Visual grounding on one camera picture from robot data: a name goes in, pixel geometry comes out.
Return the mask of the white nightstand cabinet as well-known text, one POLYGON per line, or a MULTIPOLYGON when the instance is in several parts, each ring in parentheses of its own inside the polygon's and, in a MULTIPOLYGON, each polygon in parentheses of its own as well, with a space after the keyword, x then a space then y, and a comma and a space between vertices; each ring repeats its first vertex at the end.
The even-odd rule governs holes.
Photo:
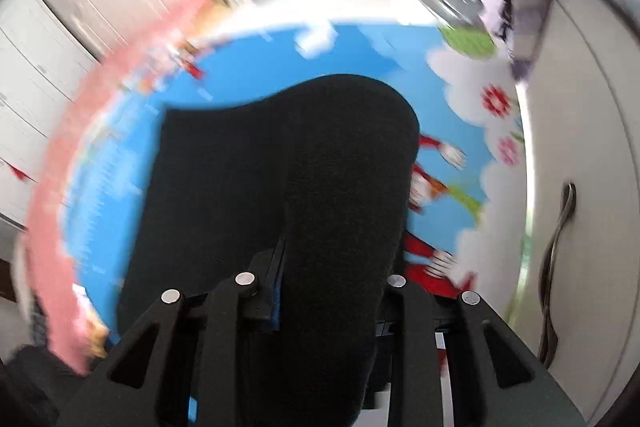
POLYGON ((530 260, 515 332, 596 425, 639 363, 639 37, 606 0, 551 0, 524 91, 530 260))

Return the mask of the blue cartoon bed sheet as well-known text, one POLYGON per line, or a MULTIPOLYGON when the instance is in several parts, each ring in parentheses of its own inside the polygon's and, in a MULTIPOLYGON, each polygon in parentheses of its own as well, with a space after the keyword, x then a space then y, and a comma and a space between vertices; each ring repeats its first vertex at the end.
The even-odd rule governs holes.
POLYGON ((129 74, 94 115, 64 241, 122 340, 166 289, 207 293, 282 247, 239 386, 267 425, 351 423, 382 280, 510 303, 525 221, 506 51, 433 26, 335 24, 237 38, 129 74))

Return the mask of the black pants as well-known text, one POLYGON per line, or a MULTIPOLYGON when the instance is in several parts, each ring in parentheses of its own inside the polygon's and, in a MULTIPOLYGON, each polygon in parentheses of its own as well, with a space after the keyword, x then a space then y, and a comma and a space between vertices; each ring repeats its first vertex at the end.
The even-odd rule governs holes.
POLYGON ((116 321, 188 297, 283 241, 264 426, 349 426, 407 218, 416 114, 386 83, 333 75, 252 103, 169 109, 116 321))

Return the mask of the pink floral blanket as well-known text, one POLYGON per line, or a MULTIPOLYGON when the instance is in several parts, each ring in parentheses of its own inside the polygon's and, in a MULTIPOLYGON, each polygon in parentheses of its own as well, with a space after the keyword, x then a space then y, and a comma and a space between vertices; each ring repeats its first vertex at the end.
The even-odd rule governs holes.
POLYGON ((124 80, 146 61, 149 50, 167 43, 181 46, 207 29, 216 2, 178 0, 158 20, 107 53, 81 81, 75 101, 49 139, 26 231, 16 243, 12 277, 15 283, 27 285, 18 294, 21 305, 34 297, 42 304, 49 351, 80 375, 88 373, 90 335, 98 330, 98 323, 93 309, 81 302, 74 289, 77 261, 63 241, 63 206, 70 181, 88 156, 92 140, 102 133, 107 107, 125 92, 124 80))

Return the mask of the white wardrobe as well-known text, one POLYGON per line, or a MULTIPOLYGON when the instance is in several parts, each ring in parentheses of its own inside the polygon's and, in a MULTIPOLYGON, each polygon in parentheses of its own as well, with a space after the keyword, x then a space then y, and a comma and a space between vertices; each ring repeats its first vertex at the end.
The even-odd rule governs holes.
POLYGON ((1 0, 1 216, 20 227, 50 136, 94 65, 43 0, 1 0))

